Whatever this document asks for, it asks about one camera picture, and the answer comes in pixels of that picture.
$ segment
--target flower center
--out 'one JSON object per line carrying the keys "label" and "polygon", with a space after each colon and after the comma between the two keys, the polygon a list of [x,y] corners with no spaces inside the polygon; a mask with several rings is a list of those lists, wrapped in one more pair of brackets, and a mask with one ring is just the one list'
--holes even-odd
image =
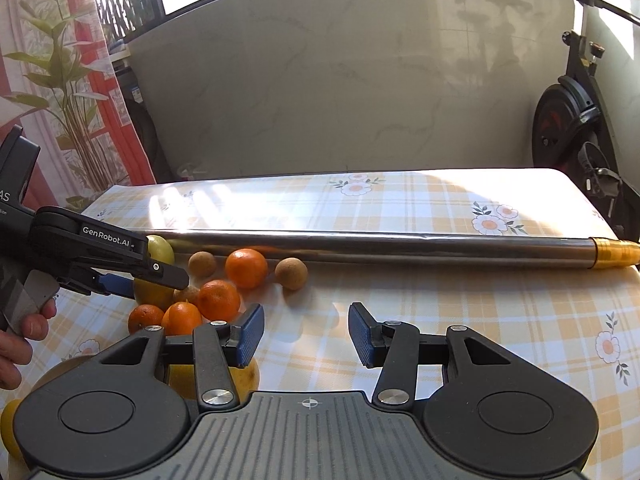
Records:
{"label": "flower center", "polygon": [[602,349],[604,350],[604,353],[607,355],[613,354],[613,343],[609,339],[605,339],[602,342]]}

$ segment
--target white flower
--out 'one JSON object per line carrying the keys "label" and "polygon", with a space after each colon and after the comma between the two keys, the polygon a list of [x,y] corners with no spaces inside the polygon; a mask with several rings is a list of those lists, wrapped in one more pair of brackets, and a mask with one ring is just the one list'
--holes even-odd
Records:
{"label": "white flower", "polygon": [[478,215],[472,222],[474,229],[483,235],[501,235],[507,230],[504,220],[493,215]]}
{"label": "white flower", "polygon": [[620,357],[620,341],[611,332],[600,332],[596,338],[596,353],[607,364],[615,363]]}
{"label": "white flower", "polygon": [[346,196],[359,196],[371,191],[371,186],[366,182],[351,182],[340,188],[342,194]]}
{"label": "white flower", "polygon": [[496,211],[502,218],[516,218],[518,216],[518,210],[508,205],[498,206]]}
{"label": "white flower", "polygon": [[95,339],[88,339],[78,345],[78,352],[74,355],[74,357],[79,355],[94,355],[100,351],[100,343],[98,343]]}

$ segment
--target table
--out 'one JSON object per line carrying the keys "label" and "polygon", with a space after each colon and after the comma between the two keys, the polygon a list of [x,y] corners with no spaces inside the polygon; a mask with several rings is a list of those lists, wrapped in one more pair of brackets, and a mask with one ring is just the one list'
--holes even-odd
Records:
{"label": "table", "polygon": [[[113,187],[85,214],[125,228],[431,232],[497,236],[610,237],[588,200],[554,170],[356,173]],[[640,478],[640,276],[600,271],[310,264],[308,285],[284,294],[268,282],[244,302],[265,306],[260,388],[364,390],[378,370],[360,365],[346,327],[361,301],[378,319],[423,333],[466,324],[580,390],[600,433],[586,468],[592,480]],[[59,314],[23,385],[24,396],[60,360],[127,335],[134,303],[61,291]],[[421,367],[418,396],[441,385]],[[6,452],[0,454],[6,472]]]}

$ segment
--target black robotic gripper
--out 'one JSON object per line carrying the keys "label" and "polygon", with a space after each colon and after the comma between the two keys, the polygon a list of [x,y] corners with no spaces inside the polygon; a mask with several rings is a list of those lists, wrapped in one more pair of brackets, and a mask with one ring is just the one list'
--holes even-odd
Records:
{"label": "black robotic gripper", "polygon": [[[446,335],[349,310],[362,363],[382,367],[363,392],[254,392],[240,404],[228,366],[244,367],[264,311],[164,336],[148,327],[27,396],[15,437],[30,478],[581,478],[598,433],[590,402],[474,330]],[[197,401],[164,378],[194,364]],[[443,386],[415,399],[418,365]]]}

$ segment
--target silver tube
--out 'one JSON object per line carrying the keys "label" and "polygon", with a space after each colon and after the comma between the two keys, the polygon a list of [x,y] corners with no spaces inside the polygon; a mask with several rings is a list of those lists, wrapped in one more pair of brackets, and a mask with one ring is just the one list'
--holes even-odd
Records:
{"label": "silver tube", "polygon": [[590,238],[315,231],[133,230],[165,238],[177,253],[227,256],[253,247],[267,258],[345,263],[501,265],[590,269]]}

